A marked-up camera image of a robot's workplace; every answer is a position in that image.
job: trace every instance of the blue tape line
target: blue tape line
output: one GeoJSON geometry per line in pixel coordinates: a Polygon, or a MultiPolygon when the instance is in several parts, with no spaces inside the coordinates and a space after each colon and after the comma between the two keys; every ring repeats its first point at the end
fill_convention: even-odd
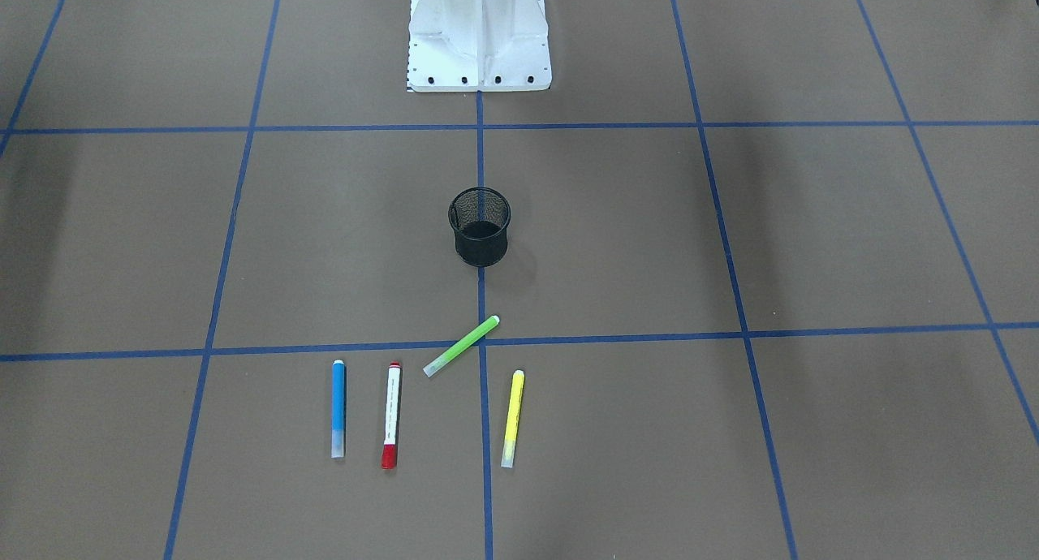
{"type": "Polygon", "coordinates": [[[213,355],[277,355],[292,353],[347,353],[354,350],[409,350],[441,349],[455,344],[454,341],[411,341],[403,343],[341,343],[329,345],[283,345],[274,347],[215,347],[213,355]]]}
{"type": "Polygon", "coordinates": [[[174,510],[169,515],[169,531],[166,534],[164,560],[172,560],[174,545],[177,542],[177,528],[181,522],[181,509],[184,506],[184,489],[188,484],[188,471],[191,469],[191,454],[194,450],[195,432],[198,430],[198,414],[202,411],[202,398],[206,390],[206,378],[209,376],[209,355],[203,355],[198,368],[198,381],[195,382],[195,397],[191,404],[191,421],[188,423],[188,435],[184,442],[184,454],[181,456],[181,472],[177,478],[177,494],[174,496],[174,510]]]}
{"type": "Polygon", "coordinates": [[[86,359],[149,359],[149,357],[201,357],[204,349],[82,350],[69,353],[14,353],[0,355],[0,363],[82,362],[86,359]]]}
{"type": "MultiPolygon", "coordinates": [[[[1033,127],[1039,121],[913,121],[917,127],[1033,127]]],[[[905,121],[716,121],[704,128],[902,128],[905,121]]],[[[576,123],[576,124],[488,124],[484,130],[640,130],[640,128],[698,128],[689,123],[576,123]]],[[[436,132],[473,131],[476,125],[258,125],[256,132],[436,132]]],[[[207,134],[207,132],[248,132],[247,125],[185,125],[185,127],[143,128],[11,128],[4,135],[63,134],[207,134]]]]}
{"type": "Polygon", "coordinates": [[[18,124],[19,116],[22,115],[22,108],[25,106],[26,99],[29,98],[29,90],[32,89],[32,82],[36,79],[36,72],[39,71],[39,63],[44,60],[44,54],[47,53],[47,47],[51,43],[51,37],[54,35],[54,29],[58,25],[58,19],[61,17],[61,10],[64,8],[65,0],[58,0],[57,4],[54,6],[54,14],[51,16],[51,21],[47,25],[47,31],[44,32],[44,39],[39,44],[39,50],[36,52],[36,56],[32,58],[32,64],[29,68],[29,75],[25,78],[25,83],[22,85],[22,91],[18,95],[18,102],[15,102],[15,109],[10,113],[10,119],[7,121],[7,132],[4,132],[3,138],[0,138],[0,157],[3,157],[4,152],[7,150],[7,142],[10,141],[12,130],[15,130],[15,125],[18,124]]]}
{"type": "Polygon", "coordinates": [[[703,123],[704,128],[871,128],[904,127],[904,121],[732,121],[703,123]]]}
{"type": "Polygon", "coordinates": [[[682,49],[682,60],[686,68],[686,79],[689,83],[689,97],[693,102],[693,112],[696,116],[697,132],[700,139],[700,149],[703,152],[703,164],[708,172],[708,180],[711,184],[711,198],[714,202],[715,213],[718,219],[718,232],[721,243],[725,251],[725,264],[728,268],[728,278],[732,288],[732,298],[736,302],[737,316],[740,319],[740,331],[743,337],[743,346],[747,354],[747,365],[750,370],[750,380],[754,386],[754,399],[757,402],[757,414],[761,417],[762,433],[765,438],[765,447],[768,450],[769,465],[772,469],[772,481],[775,486],[776,501],[779,505],[779,513],[782,518],[783,532],[787,535],[787,549],[791,560],[797,560],[797,542],[794,538],[794,527],[790,519],[790,511],[787,506],[787,495],[782,486],[782,475],[779,472],[779,460],[776,456],[775,443],[772,439],[772,427],[769,424],[768,409],[765,404],[765,395],[762,392],[761,379],[757,376],[757,365],[754,357],[753,346],[747,327],[747,317],[743,310],[743,297],[740,294],[740,283],[736,275],[736,265],[732,262],[732,250],[728,241],[728,234],[725,230],[725,217],[722,213],[721,198],[718,194],[718,184],[714,175],[714,165],[711,161],[711,151],[708,145],[707,131],[703,127],[703,116],[700,112],[700,102],[696,95],[696,80],[693,78],[693,69],[689,60],[689,50],[686,46],[686,34],[682,27],[682,16],[678,11],[678,1],[671,0],[671,11],[674,17],[674,27],[678,34],[678,46],[682,49]]]}
{"type": "Polygon", "coordinates": [[[480,428],[483,441],[483,556],[495,560],[495,528],[490,485],[490,406],[487,391],[487,347],[480,350],[480,428]]]}
{"type": "MultiPolygon", "coordinates": [[[[483,91],[476,91],[476,184],[483,187],[483,91]]],[[[483,268],[476,270],[477,323],[486,320],[486,285],[483,268]]],[[[479,339],[480,351],[480,428],[483,446],[483,556],[495,558],[495,524],[490,485],[490,406],[487,391],[487,348],[485,339],[479,339]]]]}
{"type": "Polygon", "coordinates": [[[992,314],[988,309],[987,301],[985,301],[985,295],[982,294],[981,285],[979,285],[978,277],[976,276],[974,268],[970,265],[970,260],[967,257],[963,241],[960,239],[960,235],[956,230],[956,224],[953,222],[952,213],[949,211],[949,206],[945,205],[945,197],[941,194],[941,189],[938,187],[938,180],[935,179],[927,153],[924,152],[924,144],[921,142],[920,134],[916,132],[916,124],[913,123],[911,116],[909,116],[909,109],[906,108],[905,101],[902,99],[902,90],[899,90],[898,82],[895,81],[895,75],[891,73],[891,68],[887,62],[884,50],[880,47],[880,38],[878,37],[875,28],[873,28],[873,21],[870,20],[870,14],[865,9],[864,2],[862,2],[862,0],[855,0],[855,2],[858,4],[858,9],[862,15],[862,21],[865,23],[865,28],[870,31],[870,38],[873,39],[873,47],[877,51],[877,56],[880,57],[880,63],[883,64],[884,73],[887,75],[887,81],[891,85],[895,99],[899,102],[899,108],[902,109],[902,116],[904,116],[906,124],[908,125],[909,134],[912,135],[913,144],[916,145],[916,154],[920,154],[920,160],[924,164],[924,171],[927,172],[927,180],[931,183],[931,190],[934,191],[934,197],[938,201],[938,208],[941,210],[941,215],[945,219],[947,228],[949,229],[950,235],[953,237],[953,242],[956,244],[956,251],[960,255],[960,261],[963,263],[963,268],[967,272],[967,277],[970,281],[970,287],[974,289],[975,296],[978,298],[978,305],[981,306],[981,312],[985,316],[985,322],[991,330],[992,341],[995,343],[1001,359],[1003,359],[1003,367],[1007,370],[1007,376],[1010,378],[1010,383],[1014,389],[1014,394],[1017,395],[1017,401],[1021,406],[1021,411],[1024,414],[1024,419],[1028,421],[1029,427],[1032,429],[1032,437],[1035,438],[1036,445],[1039,446],[1039,424],[1036,423],[1035,416],[1032,412],[1032,405],[1029,405],[1028,398],[1024,396],[1024,391],[1021,390],[1020,382],[1017,379],[1017,373],[1014,371],[1014,366],[1010,363],[1010,357],[1007,355],[1007,351],[1003,346],[1003,340],[1000,338],[1000,327],[992,319],[992,314]]]}
{"type": "Polygon", "coordinates": [[[995,323],[997,329],[1039,329],[1039,321],[1021,321],[1017,323],[995,323]]]}
{"type": "Polygon", "coordinates": [[[198,416],[202,410],[203,395],[206,390],[206,377],[209,374],[209,362],[212,355],[213,342],[216,338],[216,323],[220,316],[220,303],[223,298],[223,286],[228,277],[228,265],[231,262],[231,246],[235,239],[235,228],[238,222],[238,205],[242,201],[242,187],[245,184],[245,171],[248,169],[249,154],[252,150],[252,137],[256,134],[257,118],[260,115],[260,101],[263,99],[264,79],[267,76],[267,64],[270,61],[270,47],[274,43],[274,30],[277,24],[277,12],[282,0],[274,0],[267,25],[267,39],[264,43],[263,59],[260,61],[260,73],[257,75],[257,89],[252,98],[252,113],[249,116],[249,131],[245,135],[245,146],[242,150],[241,166],[238,168],[238,182],[235,185],[235,197],[231,205],[231,218],[228,220],[228,234],[223,241],[223,254],[220,258],[220,271],[216,279],[216,291],[213,294],[213,309],[210,315],[209,329],[206,334],[205,354],[198,368],[198,382],[195,386],[195,398],[191,406],[191,422],[188,424],[188,434],[184,445],[184,456],[181,459],[181,473],[177,481],[177,494],[174,497],[174,510],[169,517],[169,531],[166,534],[164,560],[172,560],[174,548],[177,544],[177,530],[181,518],[181,508],[184,504],[184,492],[188,482],[188,471],[191,466],[191,454],[194,450],[194,437],[198,427],[198,416]]]}
{"type": "Polygon", "coordinates": [[[840,337],[850,335],[903,335],[913,334],[913,331],[968,331],[988,330],[989,326],[984,323],[965,324],[906,324],[906,326],[895,327],[846,327],[846,328],[819,328],[819,329],[787,329],[787,330],[757,330],[747,331],[751,339],[775,339],[791,337],[840,337]]]}
{"type": "Polygon", "coordinates": [[[248,132],[246,125],[170,125],[151,128],[26,128],[15,130],[16,135],[66,135],[66,134],[208,134],[208,132],[248,132]]]}
{"type": "MultiPolygon", "coordinates": [[[[751,339],[799,338],[799,337],[840,337],[869,335],[906,335],[933,334],[933,331],[971,331],[989,330],[989,324],[907,324],[907,326],[891,327],[846,327],[818,329],[776,329],[749,330],[746,336],[751,339]]],[[[1020,321],[996,323],[1001,330],[1039,329],[1039,321],[1020,321]]],[[[575,337],[526,337],[488,339],[482,343],[487,347],[505,347],[516,345],[578,345],[596,343],[659,343],[683,341],[715,341],[722,339],[742,339],[742,331],[676,331],[676,334],[657,335],[602,335],[575,337]]],[[[327,345],[284,345],[255,347],[222,347],[209,350],[210,355],[276,355],[297,353],[348,353],[354,350],[418,350],[445,349],[451,347],[457,340],[444,341],[409,341],[387,343],[343,343],[327,345]]],[[[68,353],[9,353],[0,355],[0,363],[21,362],[73,362],[88,359],[127,359],[127,357],[197,357],[206,353],[205,349],[153,349],[153,350],[83,350],[83,352],[68,353]]]]}
{"type": "Polygon", "coordinates": [[[636,130],[636,128],[696,128],[696,123],[574,123],[488,124],[487,130],[636,130]]]}
{"type": "Polygon", "coordinates": [[[472,124],[397,124],[397,125],[258,125],[257,132],[419,132],[476,130],[472,124]]]}
{"type": "Polygon", "coordinates": [[[665,341],[710,341],[717,339],[741,339],[741,331],[692,331],[692,334],[662,335],[602,335],[586,337],[529,337],[518,339],[486,339],[489,347],[515,345],[580,345],[587,343],[654,343],[665,341]]]}
{"type": "Polygon", "coordinates": [[[1039,125],[1039,121],[912,121],[913,125],[936,125],[936,127],[944,127],[945,125],[965,125],[966,127],[986,127],[986,125],[1039,125]]]}

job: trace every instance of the floor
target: floor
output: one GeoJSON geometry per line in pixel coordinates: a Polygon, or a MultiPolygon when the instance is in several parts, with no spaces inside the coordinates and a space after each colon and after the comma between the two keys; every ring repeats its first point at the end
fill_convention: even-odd
{"type": "Polygon", "coordinates": [[[416,95],[408,0],[0,0],[0,556],[1039,557],[1035,1],[545,5],[416,95]]]}

